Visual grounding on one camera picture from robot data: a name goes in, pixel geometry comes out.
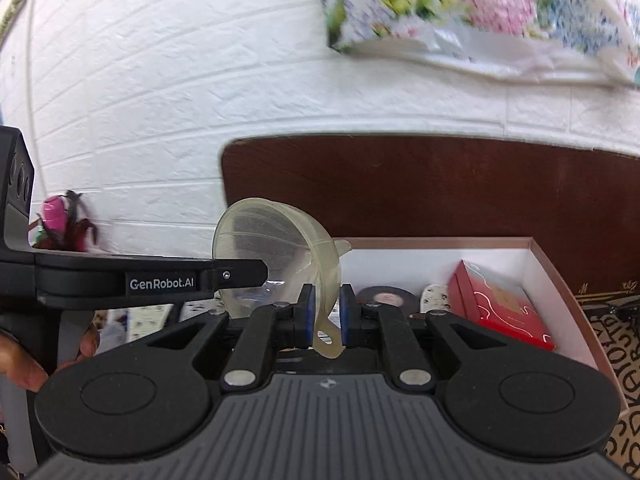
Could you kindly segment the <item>person's left hand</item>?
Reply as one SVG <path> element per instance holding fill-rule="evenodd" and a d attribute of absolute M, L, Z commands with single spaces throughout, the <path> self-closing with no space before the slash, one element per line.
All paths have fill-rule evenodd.
<path fill-rule="evenodd" d="M 81 338 L 77 358 L 62 363 L 56 370 L 64 370 L 73 364 L 85 361 L 96 354 L 100 335 L 91 325 Z M 1 374 L 12 384 L 31 392 L 38 392 L 48 380 L 49 374 L 15 340 L 2 335 L 0 347 Z"/>

